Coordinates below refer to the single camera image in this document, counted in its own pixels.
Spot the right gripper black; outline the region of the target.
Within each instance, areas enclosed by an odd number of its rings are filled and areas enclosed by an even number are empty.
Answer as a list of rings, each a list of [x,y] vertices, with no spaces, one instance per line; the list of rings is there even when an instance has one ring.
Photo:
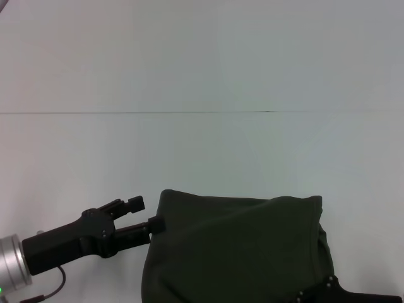
[[[401,303],[397,295],[378,295],[349,292],[342,288],[336,276],[330,276],[324,286],[316,285],[300,291],[294,298],[295,303]]]

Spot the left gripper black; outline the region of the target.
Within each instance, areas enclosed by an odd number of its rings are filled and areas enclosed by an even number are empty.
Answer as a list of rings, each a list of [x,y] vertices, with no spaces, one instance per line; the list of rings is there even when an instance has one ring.
[[[116,199],[98,209],[89,209],[76,221],[22,241],[28,270],[35,276],[89,255],[108,258],[120,251],[143,246],[151,236],[166,230],[165,219],[115,229],[114,220],[145,209],[142,196]]]

